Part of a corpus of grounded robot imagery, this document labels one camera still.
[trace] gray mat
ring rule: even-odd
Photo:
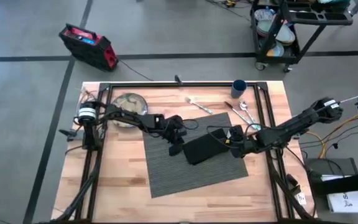
[[[208,125],[231,126],[227,113],[196,120],[199,126],[196,130],[187,131],[183,138],[185,142],[207,134]],[[189,121],[186,125],[191,126],[193,123]],[[187,163],[183,152],[169,156],[170,144],[166,140],[145,133],[143,137],[152,198],[248,176],[244,161],[234,158],[230,152],[193,166]]]

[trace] black cart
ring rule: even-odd
[[[353,23],[352,16],[346,10],[338,10],[330,5],[322,6],[321,4],[311,2],[286,2],[286,0],[276,0],[276,2],[278,2],[278,4],[268,5],[270,9],[276,12],[276,16],[262,44],[260,44],[260,41],[263,37],[257,33],[258,21],[254,16],[254,12],[258,9],[265,9],[267,5],[259,4],[259,0],[254,0],[252,9],[250,10],[251,28],[256,52],[255,67],[258,70],[264,70],[266,66],[271,63],[282,63],[285,65],[283,71],[287,73],[291,71],[291,65],[297,64],[302,59],[326,26],[349,26]],[[295,34],[295,41],[289,46],[284,46],[285,53],[283,56],[267,56],[285,21],[293,24],[289,28]],[[303,49],[300,49],[299,46],[295,24],[319,26]]]

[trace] gray concrete floor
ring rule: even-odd
[[[0,0],[0,57],[68,55],[57,37],[66,22],[79,25],[86,0]],[[248,16],[249,8],[236,9]],[[204,0],[94,0],[86,28],[105,35],[117,54],[253,52],[246,18]],[[316,27],[296,26],[304,45]],[[358,50],[358,15],[354,25],[329,27],[312,51]],[[260,72],[253,58],[126,60],[153,80],[283,80],[293,114],[314,100],[337,100],[358,94],[358,56],[305,57],[291,73],[272,66]],[[22,223],[48,127],[68,62],[0,62],[0,219]],[[145,81],[123,64],[104,73],[76,62],[58,128],[67,128],[75,114],[84,81]],[[357,113],[343,105],[346,119]],[[324,136],[336,124],[311,129]],[[301,142],[314,141],[305,136]],[[358,135],[343,141],[329,157],[353,157],[358,167]],[[47,175],[34,222],[47,221],[52,212],[62,170],[65,138],[55,137]],[[318,147],[305,149],[316,157]],[[323,220],[358,223],[358,215],[330,214],[318,209]]]

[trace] wooden table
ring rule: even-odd
[[[291,118],[287,96],[282,82],[267,82],[277,124]],[[96,91],[99,83],[85,82],[88,91]],[[112,99],[123,93],[138,93],[148,105],[149,113],[175,114],[183,119],[208,114],[185,102],[191,96],[214,111],[229,113],[232,125],[246,124],[223,101],[238,107],[238,100],[230,98],[228,87],[175,87],[175,88],[115,88]],[[249,88],[243,99],[258,121],[254,91]],[[145,161],[142,132],[136,128],[117,128],[109,121],[104,144],[94,222],[273,222],[276,220],[265,153],[248,154],[244,158],[248,177],[209,185],[198,189],[151,198]],[[69,148],[81,141],[69,143]],[[299,157],[297,141],[289,148]],[[86,151],[69,152],[65,158],[52,218],[58,217],[72,201],[80,187]],[[283,155],[287,174],[299,181],[306,195],[305,209],[313,211],[313,198],[305,171],[288,151]],[[282,208],[285,208],[282,197]]]

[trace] label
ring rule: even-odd
[[[335,103],[336,101],[335,100],[330,100],[330,101],[328,101],[328,102],[325,102],[324,103],[324,106],[327,106],[327,105],[331,105],[331,108],[332,109],[334,109],[334,108],[337,108],[337,107],[339,107],[339,105],[337,104],[337,103]]]
[[[303,192],[300,192],[299,194],[295,195],[295,198],[298,200],[299,204],[306,205],[306,197]]]

